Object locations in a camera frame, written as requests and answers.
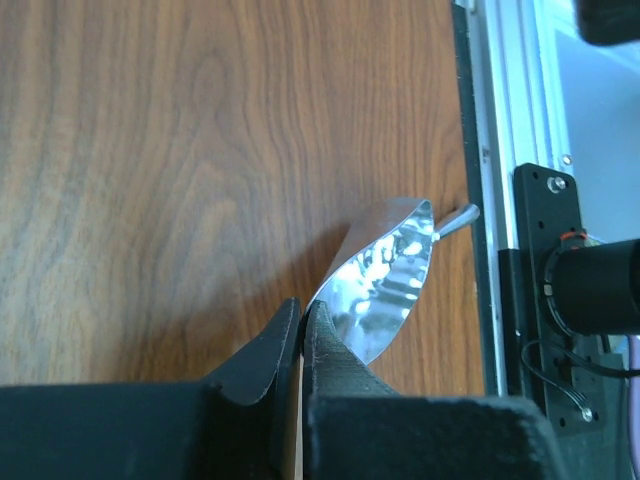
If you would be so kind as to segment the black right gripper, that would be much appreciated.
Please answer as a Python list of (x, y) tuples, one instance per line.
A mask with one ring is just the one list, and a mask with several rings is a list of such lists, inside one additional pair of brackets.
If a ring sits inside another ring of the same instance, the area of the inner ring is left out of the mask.
[(639, 0), (578, 0), (580, 36), (595, 46), (615, 46), (640, 39)]

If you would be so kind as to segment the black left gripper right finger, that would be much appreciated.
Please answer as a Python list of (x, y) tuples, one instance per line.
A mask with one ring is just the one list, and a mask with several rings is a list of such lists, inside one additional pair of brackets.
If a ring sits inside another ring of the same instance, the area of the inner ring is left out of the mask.
[(367, 441), (380, 434), (374, 415), (398, 393), (345, 345), (328, 305), (314, 301), (305, 314), (302, 379), (303, 472), (320, 479), (340, 448), (357, 466), (372, 451)]

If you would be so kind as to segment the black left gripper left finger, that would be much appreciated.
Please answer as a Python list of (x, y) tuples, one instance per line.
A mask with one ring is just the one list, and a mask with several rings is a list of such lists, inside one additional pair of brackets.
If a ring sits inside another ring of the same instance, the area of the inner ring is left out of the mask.
[(284, 479), (295, 443), (301, 307), (288, 298), (265, 328), (203, 382), (201, 479)]

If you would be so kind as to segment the silver metal scoop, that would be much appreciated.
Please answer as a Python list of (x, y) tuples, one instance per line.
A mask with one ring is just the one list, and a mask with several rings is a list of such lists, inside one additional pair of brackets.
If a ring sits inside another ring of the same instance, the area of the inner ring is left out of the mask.
[(479, 216), (479, 207), (468, 203), (437, 221), (432, 203), (413, 197), (368, 207), (351, 223), (311, 301), (326, 305), (339, 338), (370, 364), (389, 347), (417, 302), (435, 244)]

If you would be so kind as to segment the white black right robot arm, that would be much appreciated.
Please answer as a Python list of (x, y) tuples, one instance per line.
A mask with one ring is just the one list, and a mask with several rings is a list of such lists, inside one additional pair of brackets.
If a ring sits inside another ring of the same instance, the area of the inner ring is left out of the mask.
[(569, 154), (597, 245), (562, 257), (553, 299), (581, 335), (639, 332), (639, 4), (551, 4)]

